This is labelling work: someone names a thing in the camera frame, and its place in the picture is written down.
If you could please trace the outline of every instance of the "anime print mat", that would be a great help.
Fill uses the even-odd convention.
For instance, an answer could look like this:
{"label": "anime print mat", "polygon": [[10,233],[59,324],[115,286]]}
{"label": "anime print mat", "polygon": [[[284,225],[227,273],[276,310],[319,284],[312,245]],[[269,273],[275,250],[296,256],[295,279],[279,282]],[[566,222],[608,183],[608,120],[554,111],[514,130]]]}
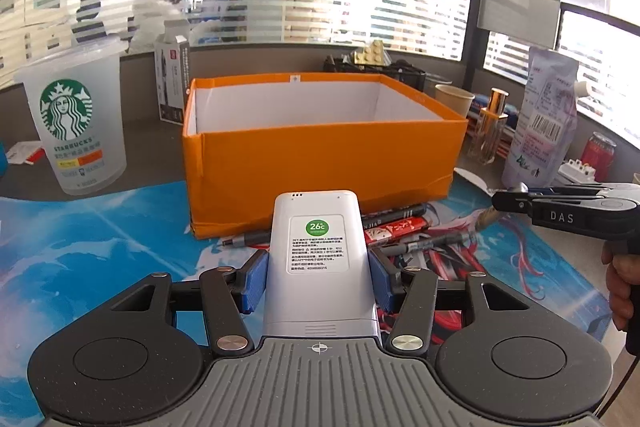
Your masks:
{"label": "anime print mat", "polygon": [[[456,176],[430,217],[446,229],[442,224],[489,204],[481,189]],[[33,427],[42,418],[26,368],[49,335],[148,273],[194,279],[211,267],[241,266],[253,252],[191,235],[184,182],[69,202],[0,198],[0,425]],[[473,244],[426,254],[421,262],[448,279],[482,266],[599,341],[609,324],[606,299],[516,218],[492,225]],[[262,306],[245,322],[259,338]],[[440,322],[446,336],[456,316]],[[178,327],[206,343],[199,312],[178,313]]]}

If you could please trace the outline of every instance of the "human hand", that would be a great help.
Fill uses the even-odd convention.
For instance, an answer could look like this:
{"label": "human hand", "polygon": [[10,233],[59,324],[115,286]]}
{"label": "human hand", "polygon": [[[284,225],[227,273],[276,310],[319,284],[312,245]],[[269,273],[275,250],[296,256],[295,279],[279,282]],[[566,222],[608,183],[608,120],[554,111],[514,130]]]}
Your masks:
{"label": "human hand", "polygon": [[634,306],[630,299],[631,286],[640,284],[640,255],[613,255],[609,245],[605,243],[602,247],[602,263],[609,265],[607,289],[613,324],[618,331],[626,331],[629,319],[634,315]]}

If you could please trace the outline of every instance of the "starbucks logo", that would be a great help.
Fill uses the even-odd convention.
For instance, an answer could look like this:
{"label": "starbucks logo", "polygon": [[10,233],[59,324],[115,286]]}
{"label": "starbucks logo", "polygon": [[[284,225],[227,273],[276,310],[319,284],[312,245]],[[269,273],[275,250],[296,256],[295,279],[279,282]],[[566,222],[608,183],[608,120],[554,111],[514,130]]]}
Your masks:
{"label": "starbucks logo", "polygon": [[89,127],[93,112],[91,95],[76,80],[52,82],[40,96],[42,121],[59,140],[73,140],[84,133]]}

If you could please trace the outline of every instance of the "red can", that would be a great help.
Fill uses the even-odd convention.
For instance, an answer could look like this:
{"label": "red can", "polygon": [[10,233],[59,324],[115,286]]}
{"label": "red can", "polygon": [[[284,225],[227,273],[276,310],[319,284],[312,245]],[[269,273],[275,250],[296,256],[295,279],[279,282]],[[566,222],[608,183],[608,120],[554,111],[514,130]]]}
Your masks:
{"label": "red can", "polygon": [[617,144],[612,139],[599,132],[594,132],[587,145],[584,146],[580,161],[588,163],[596,169],[595,178],[597,182],[607,181],[609,167],[613,163],[616,147]]}

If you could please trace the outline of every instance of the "orange box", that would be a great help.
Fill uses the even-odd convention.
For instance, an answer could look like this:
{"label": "orange box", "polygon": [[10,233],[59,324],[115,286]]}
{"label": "orange box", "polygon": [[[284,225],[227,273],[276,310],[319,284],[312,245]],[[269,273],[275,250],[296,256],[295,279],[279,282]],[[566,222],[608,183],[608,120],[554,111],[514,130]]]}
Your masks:
{"label": "orange box", "polygon": [[362,212],[444,198],[466,119],[381,74],[195,79],[182,131],[198,238],[268,229],[283,192],[352,190]]}

